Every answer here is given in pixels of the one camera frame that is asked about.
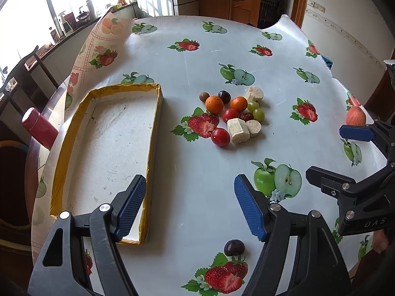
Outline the person's right hand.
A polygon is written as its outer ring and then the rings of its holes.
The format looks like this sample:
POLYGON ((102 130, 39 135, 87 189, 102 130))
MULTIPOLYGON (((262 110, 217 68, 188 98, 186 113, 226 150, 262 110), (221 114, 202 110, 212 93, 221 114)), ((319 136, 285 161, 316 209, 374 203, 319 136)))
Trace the person's right hand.
POLYGON ((374 232, 372 248, 378 254, 384 252, 389 246, 388 238, 384 232, 384 230, 379 230, 374 232))

